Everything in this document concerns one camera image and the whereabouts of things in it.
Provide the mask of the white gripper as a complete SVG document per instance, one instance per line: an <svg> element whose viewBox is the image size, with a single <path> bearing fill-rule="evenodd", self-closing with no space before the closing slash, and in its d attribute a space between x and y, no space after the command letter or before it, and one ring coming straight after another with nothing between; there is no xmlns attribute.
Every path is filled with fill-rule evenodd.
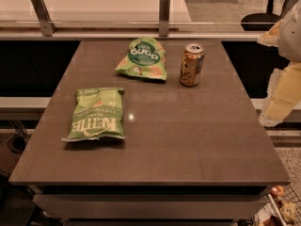
<svg viewBox="0 0 301 226"><path fill-rule="evenodd" d="M291 61L285 69L273 70L261 107L260 124L274 127L301 102L301 1L293 5L283 20L260 35L257 43L278 47L279 54Z"/></svg>

